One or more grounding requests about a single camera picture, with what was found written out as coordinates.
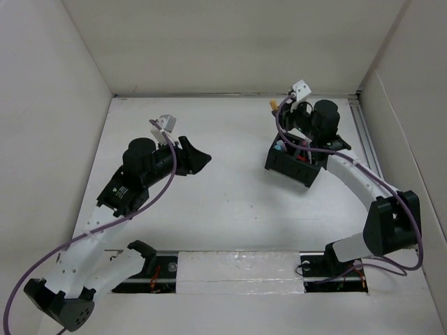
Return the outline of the orange highlighter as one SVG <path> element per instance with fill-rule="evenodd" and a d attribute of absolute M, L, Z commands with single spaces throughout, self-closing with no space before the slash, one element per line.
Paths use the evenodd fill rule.
<path fill-rule="evenodd" d="M 274 114 L 278 113 L 278 111 L 280 110 L 279 105 L 278 105 L 278 103 L 277 103 L 277 101 L 275 99 L 272 99 L 270 101 L 270 107 L 272 108 L 272 112 Z"/>

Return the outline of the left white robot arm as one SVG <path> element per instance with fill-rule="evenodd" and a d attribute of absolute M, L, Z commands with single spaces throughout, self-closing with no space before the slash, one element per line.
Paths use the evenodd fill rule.
<path fill-rule="evenodd" d="M 149 199 L 149 188 L 165 177 L 199 173 L 212 157 L 197 150 L 187 137 L 173 146 L 149 138 L 132 140 L 96 200 L 84 238 L 70 244 L 55 268 L 44 278 L 31 278 L 24 287 L 30 300 L 68 332 L 91 317 L 96 302 L 127 278 L 149 276 L 155 270 L 156 250 L 143 241 L 131 242 L 109 266 L 95 268 L 108 245 L 125 224 L 109 224 L 135 214 Z"/>

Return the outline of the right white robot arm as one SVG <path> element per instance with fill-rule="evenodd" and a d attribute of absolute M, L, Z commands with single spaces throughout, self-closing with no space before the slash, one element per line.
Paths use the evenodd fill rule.
<path fill-rule="evenodd" d="M 312 162 L 342 181 L 367 210 L 362 232 L 326 245 L 323 266 L 330 279 L 363 267 L 378 268 L 380 262 L 389 264 L 387 271 L 398 276 L 421 268 L 418 196 L 391 186 L 358 160 L 337 133 L 338 107 L 330 100 L 310 105 L 288 96 L 272 113 L 280 138 L 310 153 Z"/>

